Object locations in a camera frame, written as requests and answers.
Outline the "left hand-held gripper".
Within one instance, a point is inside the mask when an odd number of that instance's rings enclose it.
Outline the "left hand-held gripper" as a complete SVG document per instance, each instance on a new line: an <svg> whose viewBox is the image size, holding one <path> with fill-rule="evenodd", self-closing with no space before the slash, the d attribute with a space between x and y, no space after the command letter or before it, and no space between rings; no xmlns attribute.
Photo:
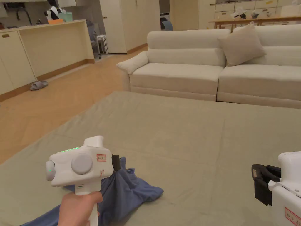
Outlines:
<svg viewBox="0 0 301 226"><path fill-rule="evenodd" d="M83 146L60 151L46 162L46 179L53 187L74 185L77 196L101 190L101 181L120 170L120 157L103 146L103 136L85 139Z"/></svg>

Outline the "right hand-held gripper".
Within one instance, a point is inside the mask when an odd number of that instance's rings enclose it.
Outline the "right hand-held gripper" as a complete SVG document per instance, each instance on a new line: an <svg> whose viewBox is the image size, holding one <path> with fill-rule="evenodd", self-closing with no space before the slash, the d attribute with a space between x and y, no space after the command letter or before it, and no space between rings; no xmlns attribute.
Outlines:
<svg viewBox="0 0 301 226"><path fill-rule="evenodd" d="M254 195L271 207L274 226L301 225L301 153L278 155L280 167L252 165Z"/></svg>

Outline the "person's left hand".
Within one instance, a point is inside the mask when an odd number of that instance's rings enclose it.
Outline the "person's left hand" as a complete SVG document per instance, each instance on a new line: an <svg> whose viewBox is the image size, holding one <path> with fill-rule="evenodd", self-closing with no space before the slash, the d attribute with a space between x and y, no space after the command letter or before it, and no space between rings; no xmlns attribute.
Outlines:
<svg viewBox="0 0 301 226"><path fill-rule="evenodd" d="M58 226L86 226L94 205L102 201L99 191L81 196L66 194L60 205Z"/></svg>

